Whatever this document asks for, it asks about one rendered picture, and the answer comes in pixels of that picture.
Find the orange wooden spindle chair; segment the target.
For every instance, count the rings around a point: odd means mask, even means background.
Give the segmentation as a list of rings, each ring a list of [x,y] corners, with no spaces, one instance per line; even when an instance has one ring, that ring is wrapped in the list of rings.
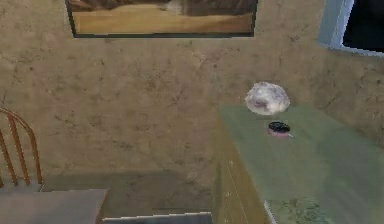
[[[0,114],[4,115],[10,127],[10,132],[14,141],[15,149],[17,152],[18,160],[22,170],[22,176],[18,177],[15,171],[15,167],[11,161],[10,154],[8,151],[7,144],[4,139],[2,130],[0,129],[0,152],[4,158],[4,162],[10,180],[5,181],[3,178],[2,171],[0,169],[0,193],[13,193],[13,192],[41,192],[44,186],[44,179],[41,170],[40,156],[37,147],[37,141],[35,133],[30,125],[17,113],[0,107]],[[20,125],[26,132],[31,147],[31,152],[34,160],[34,166],[36,171],[36,180],[32,181],[29,175],[24,150],[21,145],[20,135],[18,132],[17,125]]]

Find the window with pale blue frame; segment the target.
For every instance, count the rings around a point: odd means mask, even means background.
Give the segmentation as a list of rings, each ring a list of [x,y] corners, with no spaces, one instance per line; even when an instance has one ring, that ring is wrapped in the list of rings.
[[[318,43],[384,58],[384,0],[325,0]]]

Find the pink pan with black inside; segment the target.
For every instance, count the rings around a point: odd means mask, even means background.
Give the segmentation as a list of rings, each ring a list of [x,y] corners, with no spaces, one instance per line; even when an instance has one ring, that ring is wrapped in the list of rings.
[[[273,121],[268,124],[268,133],[275,137],[293,138],[293,135],[290,133],[290,131],[290,126],[280,121]]]

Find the white crumpled round object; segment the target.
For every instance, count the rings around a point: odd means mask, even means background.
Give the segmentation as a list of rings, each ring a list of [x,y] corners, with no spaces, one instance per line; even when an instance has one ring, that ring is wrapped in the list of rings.
[[[265,81],[255,83],[247,92],[244,101],[251,112],[264,116],[281,113],[291,103],[283,87]]]

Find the grey table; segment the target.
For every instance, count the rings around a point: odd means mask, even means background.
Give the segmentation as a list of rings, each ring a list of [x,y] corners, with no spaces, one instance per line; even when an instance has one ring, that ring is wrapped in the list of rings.
[[[0,224],[101,224],[107,189],[0,193]]]

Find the green chest of drawers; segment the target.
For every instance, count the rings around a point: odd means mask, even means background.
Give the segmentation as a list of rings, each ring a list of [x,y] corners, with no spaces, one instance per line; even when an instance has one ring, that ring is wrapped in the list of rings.
[[[384,224],[384,150],[309,106],[219,108],[213,224]],[[277,119],[286,136],[272,134]]]

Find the framed landscape wall picture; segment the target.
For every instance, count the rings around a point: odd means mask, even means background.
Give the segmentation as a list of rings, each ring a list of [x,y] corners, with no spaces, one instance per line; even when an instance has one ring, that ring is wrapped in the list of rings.
[[[258,0],[64,0],[75,37],[254,35]]]

